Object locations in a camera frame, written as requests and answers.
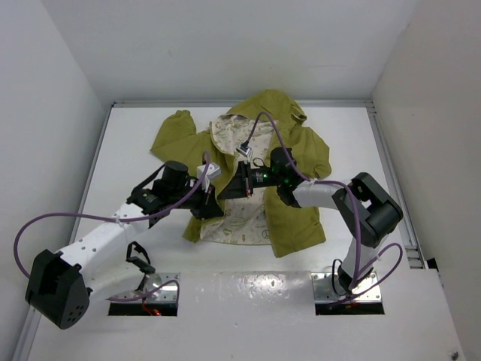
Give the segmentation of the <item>olive green hooded jacket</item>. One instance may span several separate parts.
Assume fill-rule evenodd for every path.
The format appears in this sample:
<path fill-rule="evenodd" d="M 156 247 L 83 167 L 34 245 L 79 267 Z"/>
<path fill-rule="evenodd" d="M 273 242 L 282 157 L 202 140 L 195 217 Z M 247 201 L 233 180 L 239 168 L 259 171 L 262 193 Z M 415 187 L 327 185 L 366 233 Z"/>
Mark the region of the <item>olive green hooded jacket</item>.
<path fill-rule="evenodd" d="M 186 164 L 190 174 L 201 162 L 204 151 L 220 166 L 222 174 L 214 186 L 224 190 L 242 159 L 236 146 L 248 141 L 255 158 L 270 162 L 271 151 L 285 144 L 301 173 L 309 178 L 331 174 L 328 145 L 309 127 L 298 103 L 282 91 L 264 90 L 238 103 L 211 120 L 199 131 L 188 110 L 176 111 L 161 124 L 151 153 L 161 161 Z M 285 205 L 275 187 L 254 192 L 247 199 L 221 200 L 223 216 L 210 220 L 191 218 L 183 237 L 191 242 L 212 241 L 238 245 L 272 247 L 276 257 L 300 251 L 326 240 L 317 208 Z"/>

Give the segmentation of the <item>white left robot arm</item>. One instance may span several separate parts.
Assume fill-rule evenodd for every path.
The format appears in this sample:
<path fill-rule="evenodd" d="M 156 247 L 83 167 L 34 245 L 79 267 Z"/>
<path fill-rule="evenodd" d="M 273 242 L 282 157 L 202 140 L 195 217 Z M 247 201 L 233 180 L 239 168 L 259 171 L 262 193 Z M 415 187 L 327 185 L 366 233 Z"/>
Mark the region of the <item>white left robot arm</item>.
<path fill-rule="evenodd" d="M 128 302 L 120 293 L 139 291 L 147 298 L 147 281 L 156 270 L 138 236 L 174 209 L 200 216 L 215 205 L 213 180 L 220 167 L 205 161 L 197 175 L 181 162 L 168 161 L 133 188 L 113 216 L 89 234 L 56 252 L 44 250 L 34 259 L 26 301 L 59 329 L 68 329 L 98 300 Z"/>

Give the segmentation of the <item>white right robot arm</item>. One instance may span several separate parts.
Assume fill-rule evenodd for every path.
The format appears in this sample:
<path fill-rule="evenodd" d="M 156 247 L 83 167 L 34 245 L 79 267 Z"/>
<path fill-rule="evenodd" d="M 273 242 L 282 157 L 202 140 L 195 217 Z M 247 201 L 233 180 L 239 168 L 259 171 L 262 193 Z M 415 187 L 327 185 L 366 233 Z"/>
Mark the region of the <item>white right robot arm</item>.
<path fill-rule="evenodd" d="M 253 167 L 239 162 L 220 199 L 241 199 L 254 189 L 275 187 L 280 200 L 292 208 L 337 210 L 352 234 L 349 250 L 337 269 L 337 284 L 351 293 L 373 269 L 379 247 L 403 220 L 398 203 L 368 173 L 349 182 L 309 180 L 297 169 L 289 148 L 271 151 L 270 164 Z"/>

